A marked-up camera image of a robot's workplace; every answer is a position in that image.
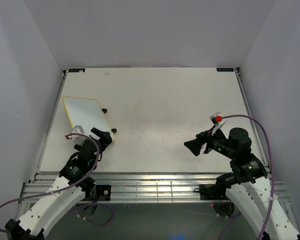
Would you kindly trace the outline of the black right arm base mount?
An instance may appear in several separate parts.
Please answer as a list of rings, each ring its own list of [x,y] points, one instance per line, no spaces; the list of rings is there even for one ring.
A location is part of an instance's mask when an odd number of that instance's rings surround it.
[[[199,194],[200,200],[229,200],[226,190],[216,184],[200,184],[193,192]]]

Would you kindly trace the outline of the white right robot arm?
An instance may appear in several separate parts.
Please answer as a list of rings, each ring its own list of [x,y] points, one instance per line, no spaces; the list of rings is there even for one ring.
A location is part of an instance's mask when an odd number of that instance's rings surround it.
[[[259,240],[300,240],[299,231],[288,219],[261,161],[252,153],[248,132],[239,127],[228,137],[214,128],[201,132],[184,142],[195,156],[210,151],[230,159],[231,172],[216,178],[215,185],[202,190],[209,197],[231,200],[255,232]]]

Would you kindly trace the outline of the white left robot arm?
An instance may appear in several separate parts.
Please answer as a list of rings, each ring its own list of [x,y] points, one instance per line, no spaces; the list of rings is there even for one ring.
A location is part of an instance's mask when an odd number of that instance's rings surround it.
[[[73,129],[65,136],[75,142],[75,153],[60,170],[46,195],[18,219],[10,219],[5,224],[9,240],[43,240],[68,211],[81,207],[80,201],[89,201],[82,206],[87,209],[98,201],[110,200],[111,186],[98,185],[90,174],[113,139],[110,132],[95,127],[91,133],[87,136],[81,130]]]

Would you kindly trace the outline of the yellow framed small whiteboard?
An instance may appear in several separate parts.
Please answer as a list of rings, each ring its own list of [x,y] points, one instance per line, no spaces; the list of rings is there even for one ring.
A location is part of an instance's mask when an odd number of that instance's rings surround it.
[[[96,128],[102,132],[108,132],[112,142],[115,141],[115,135],[106,118],[106,108],[102,108],[98,100],[93,98],[63,96],[63,106],[69,119],[72,129],[78,129],[82,134],[92,134],[94,138],[99,138],[91,132]]]

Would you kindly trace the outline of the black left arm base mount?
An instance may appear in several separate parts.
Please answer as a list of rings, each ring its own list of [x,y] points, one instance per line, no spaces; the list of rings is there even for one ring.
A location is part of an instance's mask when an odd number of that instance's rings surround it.
[[[94,191],[92,192],[92,200],[98,201],[110,201],[112,194],[111,185],[96,185]]]

